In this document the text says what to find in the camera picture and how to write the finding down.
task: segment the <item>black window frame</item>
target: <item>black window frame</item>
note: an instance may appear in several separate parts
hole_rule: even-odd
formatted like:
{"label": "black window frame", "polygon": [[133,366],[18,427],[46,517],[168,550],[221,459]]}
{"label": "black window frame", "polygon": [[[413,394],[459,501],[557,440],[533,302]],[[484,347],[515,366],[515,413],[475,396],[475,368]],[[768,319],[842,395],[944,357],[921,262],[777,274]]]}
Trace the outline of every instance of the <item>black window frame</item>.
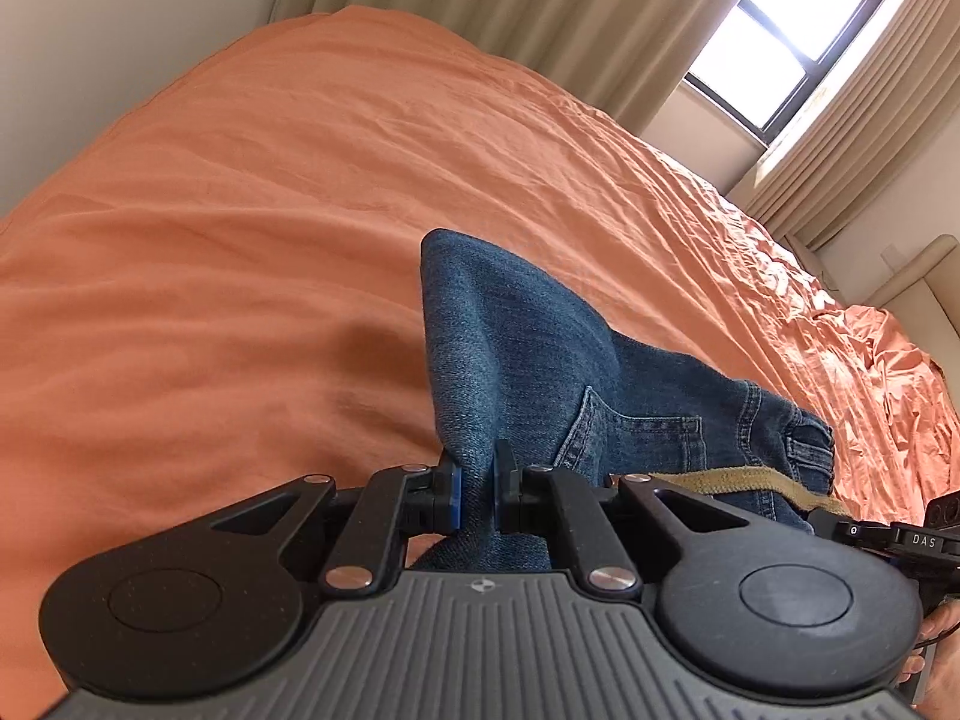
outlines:
{"label": "black window frame", "polygon": [[800,62],[800,66],[803,67],[803,78],[790,93],[786,95],[784,101],[776,108],[776,111],[774,111],[771,117],[767,119],[763,127],[758,127],[751,122],[750,119],[747,119],[747,117],[733,107],[731,103],[728,103],[721,95],[710,88],[704,81],[698,79],[693,73],[688,72],[685,80],[733,116],[743,127],[746,127],[755,137],[759,138],[760,141],[769,146],[770,143],[773,143],[774,138],[781,133],[781,130],[786,127],[790,119],[793,119],[795,114],[797,114],[800,107],[806,103],[810,95],[813,94],[813,90],[820,85],[820,82],[823,81],[833,65],[836,64],[840,56],[843,55],[843,52],[851,42],[853,42],[853,38],[856,38],[857,33],[863,28],[867,21],[870,20],[870,16],[874,15],[882,1],[883,0],[861,0],[853,10],[851,17],[848,18],[840,30],[840,33],[833,39],[830,45],[827,46],[827,50],[822,53],[819,59],[813,59],[802,52],[784,32],[776,26],[774,20],[767,16],[755,2],[752,0],[738,1],[736,7],[773,35],[781,45],[784,45],[784,47],[794,55],[795,59]]}

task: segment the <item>window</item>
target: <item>window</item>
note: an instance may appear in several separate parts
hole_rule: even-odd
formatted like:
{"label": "window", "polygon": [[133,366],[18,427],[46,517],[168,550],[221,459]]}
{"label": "window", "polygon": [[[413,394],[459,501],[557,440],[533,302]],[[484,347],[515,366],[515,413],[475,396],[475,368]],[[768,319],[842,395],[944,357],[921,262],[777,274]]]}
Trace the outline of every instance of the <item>window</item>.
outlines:
{"label": "window", "polygon": [[882,0],[740,0],[686,80],[771,143]]}

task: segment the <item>beige headboard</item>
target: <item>beige headboard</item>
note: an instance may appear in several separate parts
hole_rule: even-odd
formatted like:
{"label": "beige headboard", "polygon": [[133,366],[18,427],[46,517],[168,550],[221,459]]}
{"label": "beige headboard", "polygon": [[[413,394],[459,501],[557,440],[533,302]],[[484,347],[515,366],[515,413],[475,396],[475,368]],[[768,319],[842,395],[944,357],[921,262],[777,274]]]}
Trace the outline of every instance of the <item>beige headboard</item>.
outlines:
{"label": "beige headboard", "polygon": [[880,287],[867,305],[885,308],[906,334],[933,357],[950,399],[960,404],[960,247],[941,235]]}

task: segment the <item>human hand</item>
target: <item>human hand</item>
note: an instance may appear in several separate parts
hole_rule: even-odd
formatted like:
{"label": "human hand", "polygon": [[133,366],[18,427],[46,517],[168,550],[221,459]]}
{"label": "human hand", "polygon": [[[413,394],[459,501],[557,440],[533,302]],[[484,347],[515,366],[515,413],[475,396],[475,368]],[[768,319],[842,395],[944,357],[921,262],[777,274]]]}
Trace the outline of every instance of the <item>human hand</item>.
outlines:
{"label": "human hand", "polygon": [[[923,620],[920,639],[937,637],[957,623],[960,623],[960,601],[940,605]],[[898,682],[922,670],[923,658],[911,655],[906,659],[904,673]],[[960,632],[949,635],[937,645],[926,693],[923,702],[917,704],[917,710],[928,720],[960,720]]]}

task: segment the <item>orange bedsheet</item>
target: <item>orange bedsheet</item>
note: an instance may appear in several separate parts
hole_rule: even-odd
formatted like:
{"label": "orange bedsheet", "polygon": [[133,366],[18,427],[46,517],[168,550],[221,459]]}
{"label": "orange bedsheet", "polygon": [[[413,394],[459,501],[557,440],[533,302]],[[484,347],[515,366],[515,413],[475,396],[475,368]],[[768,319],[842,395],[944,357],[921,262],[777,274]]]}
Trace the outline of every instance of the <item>orange bedsheet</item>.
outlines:
{"label": "orange bedsheet", "polygon": [[928,358],[702,180],[425,20],[290,20],[121,119],[3,225],[4,720],[61,693],[37,605],[71,563],[309,471],[358,485],[436,456],[418,264],[437,226],[822,415],[861,517],[917,521],[960,487]]}

